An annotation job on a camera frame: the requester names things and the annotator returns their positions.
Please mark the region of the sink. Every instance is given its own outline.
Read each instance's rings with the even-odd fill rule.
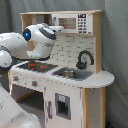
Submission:
[[[61,76],[60,73],[61,72],[65,72],[65,71],[73,71],[73,72],[76,73],[76,76],[74,78],[69,78],[69,77]],[[54,76],[58,76],[58,77],[62,77],[62,78],[67,78],[67,79],[78,80],[78,81],[85,80],[89,76],[91,76],[92,74],[93,74],[93,72],[91,72],[91,71],[79,70],[79,69],[68,68],[68,67],[61,68],[61,69],[59,69],[59,70],[57,70],[57,71],[52,73],[52,75],[54,75]]]

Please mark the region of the countertop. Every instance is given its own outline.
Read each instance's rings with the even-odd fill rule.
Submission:
[[[93,74],[90,77],[88,77],[87,79],[82,80],[82,81],[77,81],[77,80],[73,80],[73,79],[67,79],[67,78],[62,78],[62,77],[52,75],[53,72],[65,67],[65,66],[58,66],[46,73],[38,73],[38,72],[30,71],[30,70],[24,70],[24,69],[17,68],[17,66],[24,64],[24,63],[26,63],[26,62],[12,66],[11,70],[28,73],[28,75],[33,74],[33,75],[41,76],[43,79],[46,79],[46,80],[57,81],[60,83],[64,83],[64,84],[68,84],[68,85],[76,86],[76,87],[82,87],[82,88],[105,87],[105,86],[111,85],[115,79],[114,75],[107,71],[100,71],[98,74]]]

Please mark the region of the burner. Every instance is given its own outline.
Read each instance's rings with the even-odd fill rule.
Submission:
[[[34,72],[45,73],[47,71],[50,71],[51,69],[58,67],[58,65],[40,63],[40,62],[28,62],[17,67],[25,70],[32,70]]]

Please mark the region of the oven window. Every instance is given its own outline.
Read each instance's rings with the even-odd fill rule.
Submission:
[[[59,18],[59,26],[64,29],[76,29],[76,18]]]

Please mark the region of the blue robot eye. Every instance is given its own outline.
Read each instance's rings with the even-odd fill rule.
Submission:
[[[26,37],[28,37],[28,36],[29,36],[29,34],[28,34],[28,33],[25,33],[25,36],[26,36]]]

